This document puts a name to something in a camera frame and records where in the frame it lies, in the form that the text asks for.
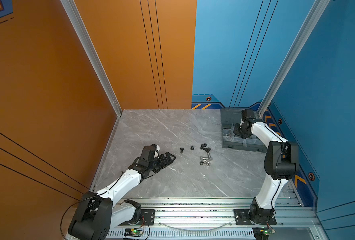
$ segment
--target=gray marble surface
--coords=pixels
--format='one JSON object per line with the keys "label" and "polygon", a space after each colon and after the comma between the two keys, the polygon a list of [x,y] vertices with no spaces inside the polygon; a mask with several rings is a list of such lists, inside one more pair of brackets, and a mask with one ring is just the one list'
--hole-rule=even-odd
{"label": "gray marble surface", "polygon": [[[222,148],[220,110],[124,110],[95,189],[117,179],[152,143],[160,146],[161,154],[170,152],[176,160],[125,198],[255,197],[263,184],[265,153]],[[210,166],[199,164],[200,156],[206,156],[199,149],[203,143],[212,149]],[[286,185],[279,196],[289,192]]]}

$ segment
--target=black wire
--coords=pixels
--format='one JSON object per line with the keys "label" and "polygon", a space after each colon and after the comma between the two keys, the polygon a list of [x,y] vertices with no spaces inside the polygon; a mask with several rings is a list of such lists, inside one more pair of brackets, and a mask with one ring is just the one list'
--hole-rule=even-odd
{"label": "black wire", "polygon": [[151,228],[149,228],[149,224],[146,222],[146,224],[147,224],[147,226],[148,226],[148,236],[146,237],[146,239],[144,239],[144,240],[147,240],[148,239],[148,237],[149,237],[149,235],[151,234]]}
{"label": "black wire", "polygon": [[10,139],[9,137],[5,136],[4,134],[2,134],[0,132],[0,135],[2,135],[3,137],[7,138],[9,141],[13,142],[14,144],[16,144],[17,146],[21,147],[22,149],[24,149],[25,151],[29,152],[30,154],[32,154],[33,156],[37,157],[38,159],[42,160],[43,162],[45,162],[46,164],[48,164],[49,166],[53,167],[54,169],[56,169],[57,171],[61,172],[62,174],[64,174],[65,176],[69,177],[70,179],[74,180],[75,182],[77,182],[78,184],[82,185],[83,187],[87,188],[86,186],[84,186],[83,184],[81,184],[80,182],[76,181],[75,179],[73,179],[72,177],[70,177],[69,175],[65,174],[64,172],[60,171],[59,169],[57,169],[56,167],[52,166],[50,163],[44,161],[42,158],[40,158],[39,156],[37,156],[36,154],[34,154],[33,152],[29,151],[28,149],[26,149],[25,147],[21,146],[20,144],[18,144],[17,142],[13,141],[12,139]]}
{"label": "black wire", "polygon": [[91,198],[94,198],[94,197],[103,195],[103,194],[105,194],[106,192],[107,192],[107,191],[103,192],[102,194],[98,194],[98,195],[95,195],[95,196],[92,196],[92,197],[83,199],[83,200],[81,200],[81,201],[79,201],[79,202],[75,202],[74,204],[72,204],[71,206],[69,206],[69,207],[67,208],[67,210],[65,210],[65,212],[64,212],[64,214],[63,214],[63,216],[61,217],[61,220],[60,220],[60,233],[61,233],[61,235],[63,236],[63,238],[64,238],[65,240],[68,240],[68,239],[67,239],[67,238],[64,236],[64,234],[63,234],[63,230],[61,229],[61,224],[63,223],[63,218],[64,218],[65,214],[67,213],[67,211],[68,211],[73,205],[75,205],[75,204],[78,204],[78,203],[81,203],[82,201],[85,201],[85,200],[88,200],[88,199],[91,199]]}
{"label": "black wire", "polygon": [[124,174],[125,172],[121,171],[121,175],[120,177],[117,179],[117,181],[109,188],[110,190],[113,188],[114,185],[117,184],[117,182],[120,180],[121,176]]}
{"label": "black wire", "polygon": [[65,184],[65,185],[69,186],[70,188],[72,188],[72,189],[74,189],[74,190],[76,190],[76,191],[78,191],[79,193],[81,193],[81,194],[82,194],[82,192],[80,192],[80,191],[79,191],[79,190],[77,190],[76,188],[71,187],[70,185],[66,184],[65,182],[63,182],[63,181],[61,181],[61,180],[59,180],[59,179],[55,178],[54,176],[52,176],[52,175],[50,175],[50,174],[48,174],[48,173],[44,172],[43,170],[41,170],[41,169],[39,169],[39,168],[35,167],[34,165],[32,165],[32,164],[30,164],[30,163],[28,163],[28,162],[24,161],[23,159],[21,159],[21,158],[19,158],[19,157],[15,156],[15,155],[13,155],[12,153],[8,152],[7,150],[2,149],[1,147],[0,147],[0,150],[2,150],[2,151],[4,151],[4,152],[8,153],[9,155],[11,155],[11,156],[13,156],[13,157],[15,157],[15,158],[19,159],[20,161],[22,161],[22,162],[24,162],[24,163],[28,164],[29,166],[31,166],[31,167],[33,167],[33,168],[35,168],[35,169],[37,169],[37,170],[41,171],[42,173],[44,173],[44,174],[46,174],[46,175],[48,175],[48,176],[52,177],[52,178],[53,178],[53,179],[55,179],[55,180],[58,180],[58,181],[59,181],[59,182],[61,182],[62,184]]}

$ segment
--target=orange wall panel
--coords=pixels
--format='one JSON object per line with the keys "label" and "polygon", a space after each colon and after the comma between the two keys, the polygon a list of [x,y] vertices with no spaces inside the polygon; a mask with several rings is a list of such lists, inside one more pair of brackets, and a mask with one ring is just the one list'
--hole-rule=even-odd
{"label": "orange wall panel", "polygon": [[190,109],[196,1],[75,2],[123,109]]}
{"label": "orange wall panel", "polygon": [[157,9],[168,108],[190,109],[197,3],[194,0],[149,2]]}
{"label": "orange wall panel", "polygon": [[139,0],[75,3],[122,109],[158,109]]}

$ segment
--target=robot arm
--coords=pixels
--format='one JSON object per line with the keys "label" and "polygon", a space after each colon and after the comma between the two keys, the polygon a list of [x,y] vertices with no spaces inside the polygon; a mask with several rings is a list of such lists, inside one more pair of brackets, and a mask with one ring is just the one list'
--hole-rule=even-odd
{"label": "robot arm", "polygon": [[254,134],[267,147],[264,160],[265,180],[250,206],[251,222],[260,224],[274,215],[275,202],[281,189],[299,169],[298,145],[272,131],[258,117],[257,112],[251,109],[242,111],[242,123],[235,128],[234,133],[244,139]]}
{"label": "robot arm", "polygon": [[108,230],[120,223],[129,221],[136,224],[141,217],[140,204],[125,200],[120,206],[113,207],[132,188],[173,163],[176,157],[169,152],[159,155],[160,147],[152,144],[143,148],[140,157],[113,183],[96,193],[86,192],[79,203],[68,233],[81,240],[104,239]]}

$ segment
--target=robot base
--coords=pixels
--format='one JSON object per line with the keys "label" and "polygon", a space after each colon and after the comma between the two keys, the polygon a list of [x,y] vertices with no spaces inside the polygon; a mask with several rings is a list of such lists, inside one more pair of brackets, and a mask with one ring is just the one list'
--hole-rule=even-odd
{"label": "robot base", "polygon": [[[235,214],[235,221],[236,221],[236,225],[262,225],[262,226],[266,226],[267,223],[266,222],[262,222],[260,224],[256,224],[253,223],[251,221],[251,217],[249,215],[249,211],[250,209],[234,209],[233,213]],[[269,225],[276,225],[276,218],[275,217],[270,217],[269,221],[268,221]]]}
{"label": "robot base", "polygon": [[[155,209],[142,209],[141,210],[141,215],[144,217],[144,220],[148,225],[152,226],[154,224],[154,219],[155,219]],[[139,220],[139,223],[137,225],[141,225],[143,223],[143,220]],[[130,225],[128,222],[123,222],[119,226],[128,226]]]}

